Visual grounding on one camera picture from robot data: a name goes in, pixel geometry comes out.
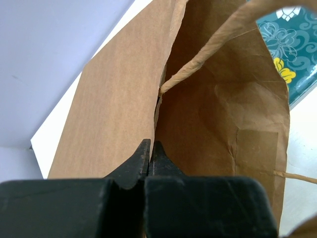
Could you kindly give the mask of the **brown paper bag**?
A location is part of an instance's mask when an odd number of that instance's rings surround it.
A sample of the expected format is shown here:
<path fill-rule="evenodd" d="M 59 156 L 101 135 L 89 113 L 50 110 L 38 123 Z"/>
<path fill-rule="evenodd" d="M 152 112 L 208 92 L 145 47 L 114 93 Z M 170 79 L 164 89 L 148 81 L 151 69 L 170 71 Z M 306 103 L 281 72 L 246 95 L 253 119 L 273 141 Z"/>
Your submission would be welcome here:
<path fill-rule="evenodd" d="M 160 142 L 186 176 L 258 181 L 278 231 L 288 89 L 255 21 L 296 5 L 317 7 L 314 0 L 151 2 L 84 67 L 49 179 L 104 178 L 148 139 L 149 164 Z M 145 197 L 142 230 L 147 237 Z"/>

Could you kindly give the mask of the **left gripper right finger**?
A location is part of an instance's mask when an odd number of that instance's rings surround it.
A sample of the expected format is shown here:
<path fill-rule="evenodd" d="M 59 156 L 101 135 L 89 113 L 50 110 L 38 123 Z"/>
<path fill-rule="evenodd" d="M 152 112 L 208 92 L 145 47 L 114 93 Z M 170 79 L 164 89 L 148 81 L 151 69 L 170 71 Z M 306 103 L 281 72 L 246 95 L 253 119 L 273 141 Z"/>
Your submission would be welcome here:
<path fill-rule="evenodd" d="M 248 177 L 191 177 L 155 142 L 145 180 L 149 238 L 275 238 L 277 224 L 261 184 Z"/>

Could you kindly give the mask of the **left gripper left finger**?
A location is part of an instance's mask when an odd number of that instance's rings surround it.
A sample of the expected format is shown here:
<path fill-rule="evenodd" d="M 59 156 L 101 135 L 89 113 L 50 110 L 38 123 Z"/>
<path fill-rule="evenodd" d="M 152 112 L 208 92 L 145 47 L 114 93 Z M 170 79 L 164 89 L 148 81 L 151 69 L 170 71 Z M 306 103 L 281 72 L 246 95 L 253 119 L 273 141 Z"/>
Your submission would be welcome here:
<path fill-rule="evenodd" d="M 104 178 L 12 180 L 0 185 L 3 238 L 140 238 L 151 142 Z"/>

